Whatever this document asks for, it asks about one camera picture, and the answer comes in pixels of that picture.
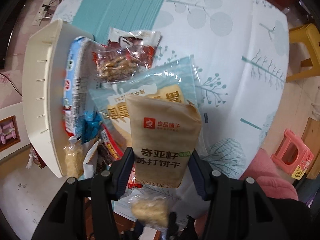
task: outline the brand logo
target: brand logo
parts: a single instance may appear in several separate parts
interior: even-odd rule
[[[154,129],[156,126],[156,119],[145,117],[143,120],[143,127],[148,129]]]
[[[70,81],[70,79],[66,79],[64,82],[64,90],[69,91],[70,88],[71,88],[71,81]]]

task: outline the biscuit package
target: biscuit package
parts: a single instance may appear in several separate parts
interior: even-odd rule
[[[201,131],[201,116],[189,104],[126,95],[136,180],[177,188]]]
[[[126,82],[103,83],[90,96],[114,141],[125,151],[132,147],[130,117],[125,95],[197,105],[193,56],[137,73]]]

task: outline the electrical outlet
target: electrical outlet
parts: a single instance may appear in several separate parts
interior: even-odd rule
[[[41,20],[44,18],[45,14],[47,13],[46,11],[44,11],[45,6],[44,5],[48,5],[51,3],[52,0],[43,0],[42,4],[39,7],[39,10],[36,14],[36,16],[33,19],[32,25],[33,26],[39,26],[41,23]]]
[[[39,26],[40,23],[41,23],[41,19],[35,17],[35,18],[33,19],[32,25],[33,25],[33,26]]]

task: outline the sticker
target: sticker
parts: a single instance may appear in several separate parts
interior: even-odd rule
[[[178,153],[178,155],[180,157],[189,157],[189,156],[191,156],[191,153],[190,152],[180,152],[180,153]]]

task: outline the snack bag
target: snack bag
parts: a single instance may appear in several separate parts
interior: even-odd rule
[[[146,68],[140,60],[144,53],[142,46],[99,51],[97,75],[105,82],[125,81],[131,78],[140,67]]]
[[[93,178],[96,172],[97,168],[97,162],[98,162],[98,144],[100,141],[97,141],[92,148],[88,151],[86,157],[83,161],[83,172],[84,172],[84,178]]]
[[[123,152],[121,149],[119,149],[118,145],[115,143],[113,140],[112,136],[110,135],[108,129],[106,126],[103,124],[102,125],[103,130],[101,131],[101,137],[104,142],[104,146],[107,149],[108,156],[112,160],[112,162],[120,160],[123,156]],[[136,174],[135,174],[135,168],[134,165],[132,167],[132,171],[127,183],[127,187],[129,189],[134,188],[134,187],[142,187],[140,183],[137,183],[136,180]]]
[[[64,126],[69,136],[79,138],[82,134],[88,83],[96,83],[91,70],[103,48],[102,44],[82,36],[70,46],[63,90]]]
[[[85,144],[81,144],[81,139],[76,143],[64,147],[63,150],[66,154],[65,162],[67,167],[67,178],[79,178],[83,173],[83,162],[92,146],[96,143],[98,138],[94,138]]]
[[[143,53],[140,61],[144,62],[147,68],[151,68],[153,56],[161,38],[158,31],[140,30],[134,32],[125,32],[110,27],[108,37],[108,48],[130,48],[132,46],[141,46]]]
[[[136,195],[129,199],[129,203],[131,213],[146,226],[167,229],[169,208],[165,198]]]
[[[193,105],[126,95],[136,179],[142,184],[177,188],[201,130]]]
[[[103,83],[103,88],[89,89],[89,93],[111,137],[125,151],[132,147],[125,95],[196,105],[194,72],[193,56],[189,56],[137,73],[126,82]]]

